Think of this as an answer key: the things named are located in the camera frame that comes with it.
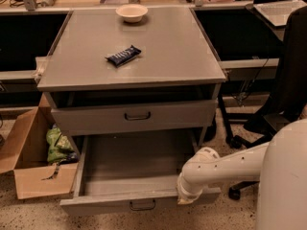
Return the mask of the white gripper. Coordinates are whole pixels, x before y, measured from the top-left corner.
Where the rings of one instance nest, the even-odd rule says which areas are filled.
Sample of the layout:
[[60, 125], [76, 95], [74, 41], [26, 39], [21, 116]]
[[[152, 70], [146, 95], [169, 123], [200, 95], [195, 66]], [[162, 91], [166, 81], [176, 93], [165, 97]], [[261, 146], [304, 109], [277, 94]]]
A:
[[202, 186], [187, 182], [183, 176], [177, 179], [178, 205], [189, 205], [202, 194]]

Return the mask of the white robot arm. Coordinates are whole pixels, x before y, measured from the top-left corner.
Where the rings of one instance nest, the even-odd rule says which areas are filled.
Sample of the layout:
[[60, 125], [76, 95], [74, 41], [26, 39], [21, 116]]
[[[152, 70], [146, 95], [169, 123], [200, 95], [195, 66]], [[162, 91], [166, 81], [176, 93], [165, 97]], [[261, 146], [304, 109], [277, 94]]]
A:
[[181, 169], [177, 178], [177, 203], [193, 203], [212, 183], [258, 181], [268, 145], [264, 143], [224, 157], [210, 147], [202, 147]]

